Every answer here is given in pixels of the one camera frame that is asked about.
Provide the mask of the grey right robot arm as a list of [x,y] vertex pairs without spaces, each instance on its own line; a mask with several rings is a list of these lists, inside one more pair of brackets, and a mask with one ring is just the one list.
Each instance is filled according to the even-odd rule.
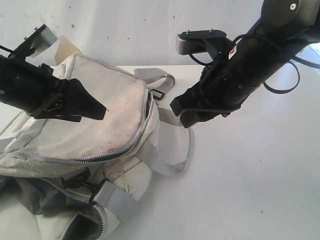
[[175,97],[170,107],[185,128],[227,117],[289,61],[319,68],[297,56],[319,41],[317,0],[266,0],[257,22],[234,40],[221,30],[180,33],[176,44],[180,55],[208,53],[212,61],[204,64],[199,81]]

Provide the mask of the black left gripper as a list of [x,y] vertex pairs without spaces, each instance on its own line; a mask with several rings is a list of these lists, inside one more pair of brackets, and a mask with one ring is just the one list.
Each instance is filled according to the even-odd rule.
[[107,108],[74,79],[53,76],[53,68],[41,64],[33,76],[34,104],[26,111],[35,119],[58,119],[79,123],[82,119],[103,120]]

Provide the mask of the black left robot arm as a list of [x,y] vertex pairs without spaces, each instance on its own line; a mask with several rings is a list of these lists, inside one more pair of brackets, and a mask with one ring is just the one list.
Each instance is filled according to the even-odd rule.
[[34,119],[79,123],[82,118],[103,120],[106,107],[76,79],[59,79],[46,65],[24,59],[0,58],[0,101]]

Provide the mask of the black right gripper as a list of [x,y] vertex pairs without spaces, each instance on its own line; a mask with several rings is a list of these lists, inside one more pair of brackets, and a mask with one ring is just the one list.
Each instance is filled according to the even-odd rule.
[[184,128],[239,110],[261,84],[290,61],[290,41],[237,37],[211,58],[202,64],[199,81],[170,103]]

